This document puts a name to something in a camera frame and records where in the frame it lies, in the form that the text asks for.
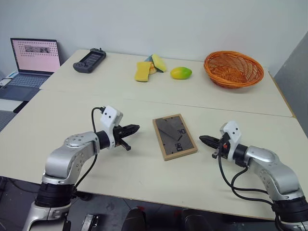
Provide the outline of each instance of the black cable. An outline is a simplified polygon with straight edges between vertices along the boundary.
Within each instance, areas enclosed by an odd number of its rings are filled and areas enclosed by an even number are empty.
[[[276,217],[275,217],[275,226],[276,226],[276,229],[279,230],[279,231],[283,231],[283,229],[279,226],[279,223],[280,223],[280,220],[279,220],[279,216],[277,213],[276,214]]]
[[[92,126],[93,126],[94,132],[96,132],[95,123],[94,123],[94,111],[95,110],[100,110],[101,112],[103,112],[104,108],[103,107],[94,107],[91,111],[91,120],[92,120]],[[76,183],[75,188],[78,187],[78,185],[83,181],[83,179],[87,176],[87,174],[92,170],[93,166],[95,165],[96,160],[97,160],[97,155],[95,155],[94,160],[93,160],[91,166],[89,167],[89,169],[85,172],[85,174],[83,174],[83,176]]]
[[[264,202],[264,203],[267,203],[267,204],[269,204],[269,205],[272,206],[273,203],[270,202],[270,201],[263,200],[263,199],[258,199],[258,198],[249,198],[249,197],[241,196],[241,195],[239,195],[239,194],[235,191],[235,190],[236,190],[236,187],[234,187],[232,184],[230,184],[230,183],[228,182],[228,180],[227,180],[227,178],[226,178],[226,176],[225,176],[225,174],[224,174],[224,172],[223,172],[223,169],[222,169],[222,164],[221,164],[221,150],[222,150],[222,145],[223,145],[222,142],[220,142],[220,144],[219,144],[219,151],[218,151],[218,164],[219,164],[219,169],[220,169],[221,175],[222,175],[223,179],[225,180],[226,184],[228,184],[228,185],[231,187],[232,192],[233,192],[237,197],[239,197],[239,198],[241,198],[241,199],[244,199],[244,200],[247,200],[247,201],[259,201],[259,202]],[[235,180],[239,175],[243,174],[244,172],[246,172],[246,171],[243,170],[243,171],[239,172],[238,174],[236,174],[236,175],[233,177],[233,179]]]
[[[3,189],[0,190],[1,195],[0,195],[0,203],[1,203],[1,199],[3,197],[4,191],[5,191],[5,186],[6,186],[7,180],[4,179],[4,177],[1,177],[1,181],[0,184],[2,185]]]
[[[91,120],[92,120],[92,126],[93,126],[94,132],[96,132],[95,123],[94,123],[94,111],[95,110],[101,110],[101,108],[100,107],[94,107],[91,111]]]
[[[236,196],[238,196],[238,197],[240,197],[240,198],[242,198],[242,199],[244,199],[244,200],[247,200],[247,201],[259,201],[259,202],[267,203],[267,204],[269,204],[269,205],[273,205],[273,203],[270,202],[270,201],[263,200],[263,199],[258,199],[258,198],[249,198],[249,197],[245,197],[245,196],[239,195],[239,194],[235,191],[235,189],[234,189],[234,182],[235,182],[236,178],[238,178],[240,175],[242,175],[243,173],[245,173],[247,170],[248,170],[248,167],[246,167],[244,170],[240,171],[239,173],[237,173],[237,174],[233,177],[233,179],[232,179],[232,181],[231,181],[231,186],[232,186],[231,189],[232,189],[232,192],[233,192]]]
[[[219,150],[221,150],[221,149],[222,149],[222,143],[219,144]],[[237,187],[232,186],[232,185],[228,182],[228,180],[227,180],[227,178],[226,178],[226,176],[225,176],[225,174],[224,174],[224,172],[223,172],[222,163],[221,163],[221,154],[218,154],[218,164],[219,164],[219,169],[220,169],[222,178],[225,180],[226,184],[227,184],[230,188],[234,188],[235,190],[238,190],[238,191],[259,192],[259,193],[262,192],[262,193],[268,194],[267,191],[262,190],[262,189],[245,189],[245,188],[237,188]]]
[[[129,206],[129,204],[126,202],[126,200],[124,198],[122,198],[123,201],[125,202],[125,204],[129,207],[129,209],[131,210],[131,207]]]
[[[14,225],[14,226],[17,227],[17,228],[20,228],[20,229],[23,228],[22,226],[16,225],[16,221],[11,221],[11,220],[8,220],[8,219],[6,219],[6,218],[0,218],[0,221],[1,221],[1,220],[6,221],[6,222],[9,222],[9,223],[11,223],[12,225]]]
[[[20,189],[21,191],[27,192],[27,193],[38,193],[35,191],[31,191],[31,190],[27,190],[27,189],[23,189],[21,187],[19,187],[12,179],[8,178],[8,180],[11,182],[12,185],[14,185],[16,188]]]

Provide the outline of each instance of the sponge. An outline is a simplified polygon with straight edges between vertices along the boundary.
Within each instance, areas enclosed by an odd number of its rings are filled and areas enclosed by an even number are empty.
[[[152,60],[153,60],[154,66],[158,70],[160,70],[162,72],[167,71],[166,64],[164,63],[164,61],[157,54],[152,54]]]
[[[135,80],[140,82],[147,82],[150,71],[150,62],[138,62],[137,72],[135,74]]]

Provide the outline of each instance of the game controller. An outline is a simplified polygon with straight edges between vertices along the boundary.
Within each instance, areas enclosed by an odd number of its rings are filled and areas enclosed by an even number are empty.
[[[101,48],[92,48],[78,63],[73,64],[73,68],[81,73],[91,73],[104,58],[106,58],[106,52]]]

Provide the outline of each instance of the orange basket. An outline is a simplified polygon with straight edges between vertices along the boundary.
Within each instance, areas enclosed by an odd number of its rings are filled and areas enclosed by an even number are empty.
[[[209,54],[204,69],[214,83],[232,89],[252,86],[264,76],[263,68],[256,60],[235,51]]]

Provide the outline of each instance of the white table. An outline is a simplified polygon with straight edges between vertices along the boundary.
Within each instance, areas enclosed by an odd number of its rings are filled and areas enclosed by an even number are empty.
[[[265,203],[237,198],[223,181],[213,149],[198,137],[220,137],[219,128],[235,119],[243,134],[242,143],[268,148],[298,175],[308,192],[303,152],[307,138],[292,117],[261,115],[191,106],[123,100],[67,92],[40,91],[0,133],[0,175],[40,183],[47,156],[62,145],[66,137],[92,130],[90,111],[95,106],[111,105],[124,113],[121,125],[139,124],[140,130],[126,138],[129,152],[122,147],[102,150],[93,170],[79,190],[178,205],[240,216],[273,218]],[[181,113],[199,151],[164,161],[152,124],[153,118]],[[99,113],[95,121],[99,129]],[[91,160],[84,165],[87,170]],[[228,179],[242,170],[223,161]],[[253,173],[244,174],[237,186],[264,188]],[[259,196],[260,193],[244,193]]]
[[[76,51],[41,89],[292,116],[266,69],[263,80],[257,85],[229,90],[215,85],[209,79],[203,62],[164,59],[167,72],[150,75],[149,82],[137,82],[134,80],[137,62],[144,61],[146,57],[107,53],[106,59],[91,74],[75,71],[73,63],[78,62],[88,52]],[[188,80],[172,79],[170,71],[178,66],[190,68],[193,71],[192,76]]]

